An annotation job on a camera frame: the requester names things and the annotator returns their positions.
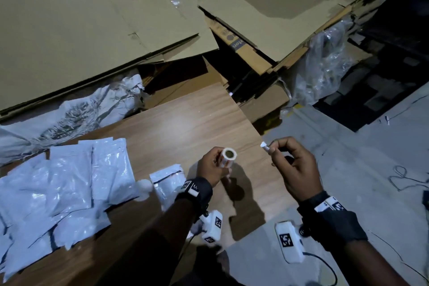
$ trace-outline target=label roll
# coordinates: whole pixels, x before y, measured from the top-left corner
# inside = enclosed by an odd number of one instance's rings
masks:
[[[219,162],[217,166],[220,168],[230,168],[233,166],[234,161],[237,158],[237,152],[232,148],[224,148],[221,156],[219,157]]]

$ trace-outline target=pile of packages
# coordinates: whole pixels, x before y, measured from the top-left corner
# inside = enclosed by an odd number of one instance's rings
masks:
[[[124,138],[50,148],[0,179],[0,266],[4,282],[110,225],[105,210],[141,196]]]

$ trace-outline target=white electronic device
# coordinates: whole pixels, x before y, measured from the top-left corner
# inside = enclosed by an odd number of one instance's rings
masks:
[[[201,238],[208,244],[214,245],[215,242],[221,240],[221,231],[222,231],[222,214],[213,210],[211,212],[206,212],[205,215],[201,215],[200,219],[203,222],[202,230],[203,234]]]
[[[283,258],[287,263],[301,263],[304,261],[304,246],[296,228],[291,221],[279,222],[274,225],[277,239],[282,249]]]

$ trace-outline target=person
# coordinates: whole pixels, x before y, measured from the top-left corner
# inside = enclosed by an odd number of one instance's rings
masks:
[[[299,204],[304,225],[312,237],[330,251],[349,285],[409,286],[368,242],[353,212],[318,213],[314,209],[329,196],[322,187],[313,154],[293,137],[275,140],[269,147],[272,162],[280,171],[287,191]],[[110,267],[98,285],[135,283],[142,278],[146,285],[170,284],[192,223],[206,209],[212,188],[231,173],[216,165],[222,149],[214,147],[200,159],[197,178],[185,183],[174,204]],[[288,151],[293,158],[283,156],[282,151]],[[193,185],[201,198],[192,199],[187,194],[187,187]],[[241,285],[222,270],[217,250],[197,247],[193,272],[175,285]]]

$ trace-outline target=person's left hand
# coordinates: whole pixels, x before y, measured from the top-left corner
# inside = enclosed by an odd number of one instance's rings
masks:
[[[230,168],[220,168],[217,166],[217,160],[223,151],[223,147],[213,147],[202,159],[198,161],[196,176],[203,177],[210,182],[212,188],[223,177],[231,174]]]

